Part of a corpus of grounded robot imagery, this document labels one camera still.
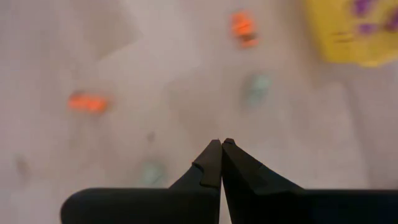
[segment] light blue object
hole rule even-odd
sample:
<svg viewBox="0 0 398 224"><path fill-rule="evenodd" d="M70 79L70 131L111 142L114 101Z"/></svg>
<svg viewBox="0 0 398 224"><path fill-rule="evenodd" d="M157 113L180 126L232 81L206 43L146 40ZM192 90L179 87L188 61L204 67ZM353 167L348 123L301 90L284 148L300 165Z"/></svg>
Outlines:
<svg viewBox="0 0 398 224"><path fill-rule="evenodd" d="M271 81L267 75L253 75L248 80L245 101L248 106L256 106L267 95Z"/></svg>
<svg viewBox="0 0 398 224"><path fill-rule="evenodd" d="M145 187L161 187L165 184L165 166L159 162L146 162L142 167L141 182Z"/></svg>

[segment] orange object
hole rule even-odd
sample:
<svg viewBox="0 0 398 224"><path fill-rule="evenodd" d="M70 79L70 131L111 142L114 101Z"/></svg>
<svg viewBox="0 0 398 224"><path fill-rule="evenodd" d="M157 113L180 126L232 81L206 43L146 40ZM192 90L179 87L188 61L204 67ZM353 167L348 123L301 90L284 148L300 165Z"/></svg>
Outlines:
<svg viewBox="0 0 398 224"><path fill-rule="evenodd" d="M241 41L242 47L258 44L254 22L247 12L239 11L232 16L232 31Z"/></svg>
<svg viewBox="0 0 398 224"><path fill-rule="evenodd" d="M83 93L73 94L69 97L68 105L71 109L87 111L90 113L102 113L108 101L100 96L92 96Z"/></svg>

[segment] yellow box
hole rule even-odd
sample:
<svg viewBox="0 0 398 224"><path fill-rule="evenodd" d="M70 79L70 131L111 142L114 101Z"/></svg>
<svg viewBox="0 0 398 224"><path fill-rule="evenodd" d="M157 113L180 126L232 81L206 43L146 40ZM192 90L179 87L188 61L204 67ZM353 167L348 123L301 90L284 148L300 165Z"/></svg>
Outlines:
<svg viewBox="0 0 398 224"><path fill-rule="evenodd" d="M353 13L353 0L306 0L307 14L325 59L376 67L398 56L398 32L383 27L398 0L376 0L364 17ZM376 24L374 34L358 32L360 24Z"/></svg>

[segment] gray floor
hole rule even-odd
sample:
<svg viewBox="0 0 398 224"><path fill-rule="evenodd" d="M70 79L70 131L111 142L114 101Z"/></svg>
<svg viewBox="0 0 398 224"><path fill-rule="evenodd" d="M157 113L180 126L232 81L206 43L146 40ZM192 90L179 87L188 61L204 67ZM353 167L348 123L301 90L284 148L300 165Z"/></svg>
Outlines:
<svg viewBox="0 0 398 224"><path fill-rule="evenodd" d="M240 7L255 49L231 36ZM142 186L146 161L168 186L226 137L303 187L396 188L396 70L322 62L299 1L2 0L0 217L57 223L76 190ZM255 73L270 92L243 108ZM70 111L78 90L112 108Z"/></svg>

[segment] small toy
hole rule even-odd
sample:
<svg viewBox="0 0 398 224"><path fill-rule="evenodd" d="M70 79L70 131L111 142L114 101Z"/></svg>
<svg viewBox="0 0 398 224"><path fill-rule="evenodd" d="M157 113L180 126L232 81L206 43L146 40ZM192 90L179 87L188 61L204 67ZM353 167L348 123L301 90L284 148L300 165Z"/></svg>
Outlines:
<svg viewBox="0 0 398 224"><path fill-rule="evenodd" d="M257 35L253 20L245 11L235 12L232 16L232 31L241 41L242 47L257 45Z"/></svg>
<svg viewBox="0 0 398 224"><path fill-rule="evenodd" d="M68 105L74 110L87 111L90 113L102 113L105 111L108 101L101 96L93 96L86 93L74 93L69 97Z"/></svg>
<svg viewBox="0 0 398 224"><path fill-rule="evenodd" d="M141 184L145 187L161 187L166 181L166 167L157 161L147 161L142 166Z"/></svg>
<svg viewBox="0 0 398 224"><path fill-rule="evenodd" d="M253 75L249 77L244 92L246 106L258 105L267 95L271 81L267 75Z"/></svg>

